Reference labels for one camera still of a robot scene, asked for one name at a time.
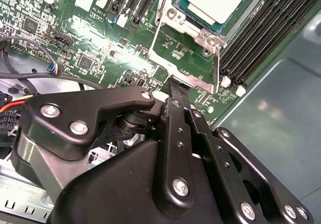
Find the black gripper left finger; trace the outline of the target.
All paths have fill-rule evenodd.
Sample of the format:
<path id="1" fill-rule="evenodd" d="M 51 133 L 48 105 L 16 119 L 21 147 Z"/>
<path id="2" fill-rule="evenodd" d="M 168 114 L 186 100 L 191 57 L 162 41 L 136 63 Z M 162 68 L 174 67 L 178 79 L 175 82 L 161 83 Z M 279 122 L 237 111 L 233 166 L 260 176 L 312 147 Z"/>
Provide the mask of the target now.
<path id="1" fill-rule="evenodd" d="M 196 202 L 189 88 L 173 77 L 159 100 L 140 86 L 38 95 L 23 105 L 21 174 L 37 179 L 54 203 L 78 176 L 146 141 L 157 141 L 153 200 L 160 211 Z"/>

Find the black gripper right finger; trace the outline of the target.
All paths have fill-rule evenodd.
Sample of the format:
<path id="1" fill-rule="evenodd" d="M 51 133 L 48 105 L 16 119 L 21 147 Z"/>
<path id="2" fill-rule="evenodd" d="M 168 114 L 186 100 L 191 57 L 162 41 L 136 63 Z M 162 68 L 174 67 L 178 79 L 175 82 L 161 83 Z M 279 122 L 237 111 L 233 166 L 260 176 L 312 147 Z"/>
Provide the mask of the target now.
<path id="1" fill-rule="evenodd" d="M 211 130 L 196 109 L 192 131 L 195 209 L 181 223 L 313 223 L 306 207 L 226 128 Z"/>

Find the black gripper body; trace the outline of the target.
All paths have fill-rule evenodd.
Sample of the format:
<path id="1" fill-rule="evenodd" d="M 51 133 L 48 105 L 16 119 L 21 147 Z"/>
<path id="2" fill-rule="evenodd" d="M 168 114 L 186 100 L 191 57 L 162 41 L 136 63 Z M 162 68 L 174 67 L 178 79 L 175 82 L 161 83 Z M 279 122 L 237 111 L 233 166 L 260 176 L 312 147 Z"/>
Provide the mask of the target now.
<path id="1" fill-rule="evenodd" d="M 156 206 L 152 191 L 157 141 L 146 141 L 99 164 L 59 195 L 50 223 L 234 223 L 233 212 L 214 197 L 203 161 L 194 158 L 197 199 L 173 219 Z"/>

